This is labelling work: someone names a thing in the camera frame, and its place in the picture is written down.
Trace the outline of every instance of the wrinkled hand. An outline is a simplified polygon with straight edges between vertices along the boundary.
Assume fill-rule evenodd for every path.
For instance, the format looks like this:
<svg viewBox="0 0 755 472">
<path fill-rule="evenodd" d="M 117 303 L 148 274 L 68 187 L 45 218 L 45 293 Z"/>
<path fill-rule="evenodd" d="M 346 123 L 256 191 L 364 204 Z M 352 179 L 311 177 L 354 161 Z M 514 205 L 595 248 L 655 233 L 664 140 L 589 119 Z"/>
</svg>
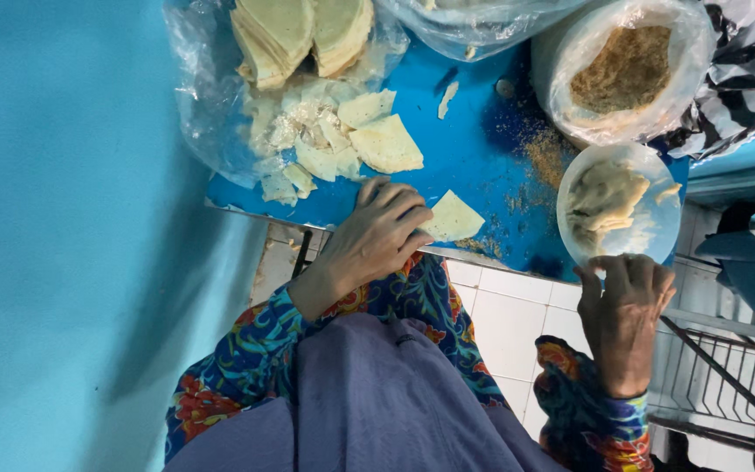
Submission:
<svg viewBox="0 0 755 472">
<path fill-rule="evenodd" d="M 607 273 L 604 294 L 597 269 Z M 595 257 L 574 272 L 583 286 L 578 312 L 607 394 L 642 395 L 651 380 L 658 319 L 676 292 L 675 274 L 642 254 Z"/>
<path fill-rule="evenodd" d="M 418 248 L 433 242 L 427 233 L 415 232 L 432 218 L 433 211 L 411 186 L 389 183 L 388 177 L 368 180 L 351 216 L 306 276 L 288 289 L 294 305 L 311 319 L 358 286 L 400 270 Z"/>
</svg>

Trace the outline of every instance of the finger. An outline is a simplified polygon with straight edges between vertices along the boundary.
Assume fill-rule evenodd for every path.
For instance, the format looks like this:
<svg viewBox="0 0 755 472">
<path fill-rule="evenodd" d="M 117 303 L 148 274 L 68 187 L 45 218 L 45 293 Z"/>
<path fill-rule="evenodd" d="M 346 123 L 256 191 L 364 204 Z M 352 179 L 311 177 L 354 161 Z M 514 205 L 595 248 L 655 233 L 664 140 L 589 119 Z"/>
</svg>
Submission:
<svg viewBox="0 0 755 472">
<path fill-rule="evenodd" d="M 652 290 L 655 295 L 665 293 L 675 281 L 675 273 L 664 265 L 655 265 L 655 275 L 652 281 Z"/>
<path fill-rule="evenodd" d="M 412 233 L 417 227 L 421 226 L 421 223 L 433 219 L 433 210 L 427 207 L 415 207 L 409 210 L 407 214 L 400 220 L 401 231 L 406 234 Z"/>
<path fill-rule="evenodd" d="M 413 207 L 424 207 L 425 198 L 415 190 L 401 191 L 387 207 L 387 213 L 392 219 L 398 219 Z"/>
<path fill-rule="evenodd" d="M 587 261 L 592 268 L 602 269 L 607 273 L 605 290 L 610 296 L 620 296 L 630 292 L 631 282 L 628 280 L 628 269 L 625 258 L 619 255 L 600 255 Z"/>
<path fill-rule="evenodd" d="M 386 184 L 383 187 L 381 187 L 380 190 L 377 191 L 377 196 L 375 197 L 372 203 L 374 203 L 375 205 L 379 207 L 386 207 L 392 200 L 395 199 L 395 197 L 399 193 L 405 190 L 416 191 L 409 184 L 402 184 L 402 183 Z"/>
<path fill-rule="evenodd" d="M 652 281 L 655 275 L 655 262 L 645 254 L 636 254 L 626 257 L 628 279 L 635 288 L 653 291 Z"/>
<path fill-rule="evenodd" d="M 430 244 L 433 241 L 435 241 L 433 237 L 424 231 L 412 233 L 404 242 L 404 245 L 398 248 L 398 258 L 405 261 L 409 259 L 409 256 L 413 255 L 415 251 L 419 250 L 421 246 Z"/>
<path fill-rule="evenodd" d="M 675 296 L 675 294 L 678 292 L 678 289 L 675 287 L 669 287 L 668 290 L 663 294 L 663 300 L 660 301 L 660 313 L 663 313 L 663 311 L 666 309 L 666 306 L 672 301 L 672 297 Z"/>
<path fill-rule="evenodd" d="M 378 186 L 384 185 L 389 182 L 389 176 L 372 177 L 360 187 L 360 192 L 357 194 L 357 206 L 364 207 L 374 200 L 375 190 Z"/>
<path fill-rule="evenodd" d="M 602 299 L 602 281 L 590 269 L 585 270 L 576 265 L 573 272 L 582 279 L 582 299 L 579 301 L 578 312 L 587 313 Z"/>
</svg>

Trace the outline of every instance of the left hand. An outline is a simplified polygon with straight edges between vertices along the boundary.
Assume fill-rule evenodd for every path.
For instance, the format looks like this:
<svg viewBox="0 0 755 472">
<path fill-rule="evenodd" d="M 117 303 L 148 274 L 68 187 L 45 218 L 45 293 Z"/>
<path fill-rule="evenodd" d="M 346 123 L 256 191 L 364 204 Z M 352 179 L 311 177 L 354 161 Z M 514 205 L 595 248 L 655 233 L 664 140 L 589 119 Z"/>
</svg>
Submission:
<svg viewBox="0 0 755 472">
<path fill-rule="evenodd" d="M 604 294 L 596 269 L 607 273 Z M 675 274 L 642 254 L 595 257 L 574 272 L 582 278 L 578 312 L 605 391 L 612 398 L 642 395 Z"/>
<path fill-rule="evenodd" d="M 368 180 L 357 205 L 322 254 L 288 293 L 305 319 L 316 318 L 358 286 L 404 267 L 418 248 L 433 237 L 415 229 L 433 218 L 425 199 L 407 184 L 388 177 Z"/>
</svg>

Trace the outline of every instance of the black and white striped cloth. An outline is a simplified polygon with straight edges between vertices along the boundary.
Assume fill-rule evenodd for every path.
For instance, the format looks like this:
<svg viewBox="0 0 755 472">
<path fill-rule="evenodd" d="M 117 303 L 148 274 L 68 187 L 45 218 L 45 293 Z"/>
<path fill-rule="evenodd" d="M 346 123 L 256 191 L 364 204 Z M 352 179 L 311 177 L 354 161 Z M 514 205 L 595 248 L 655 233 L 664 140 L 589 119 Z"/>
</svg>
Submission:
<svg viewBox="0 0 755 472">
<path fill-rule="evenodd" d="M 730 154 L 755 132 L 755 0 L 703 0 L 720 34 L 707 79 L 658 141 L 674 157 Z"/>
</svg>

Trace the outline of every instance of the blue tabletop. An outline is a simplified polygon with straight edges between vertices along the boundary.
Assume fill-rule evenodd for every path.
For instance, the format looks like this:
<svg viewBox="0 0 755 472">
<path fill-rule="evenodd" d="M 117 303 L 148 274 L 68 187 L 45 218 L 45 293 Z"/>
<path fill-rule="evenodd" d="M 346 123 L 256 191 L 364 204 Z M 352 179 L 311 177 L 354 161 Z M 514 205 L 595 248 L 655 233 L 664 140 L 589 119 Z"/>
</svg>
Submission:
<svg viewBox="0 0 755 472">
<path fill-rule="evenodd" d="M 486 223 L 463 249 L 499 260 L 516 271 L 575 281 L 575 265 L 555 221 L 557 189 L 544 180 L 547 172 L 532 160 L 560 159 L 563 168 L 577 150 L 551 128 L 530 85 L 530 42 L 474 63 L 448 59 L 413 38 L 398 68 L 383 83 L 397 91 L 393 113 L 425 156 L 425 167 L 393 174 L 393 181 L 417 188 L 429 206 L 450 189 L 479 212 Z M 501 97 L 501 78 L 514 85 L 514 96 Z M 446 86 L 459 81 L 444 120 L 436 117 Z M 686 193 L 689 163 L 665 162 Z M 366 176 L 376 175 L 362 166 Z M 218 207 L 234 206 L 257 215 L 319 228 L 339 225 L 354 206 L 358 183 L 314 179 L 318 189 L 295 208 L 261 199 L 257 185 L 249 190 L 220 175 L 211 179 L 207 197 Z M 454 243 L 437 243 L 456 247 Z"/>
</svg>

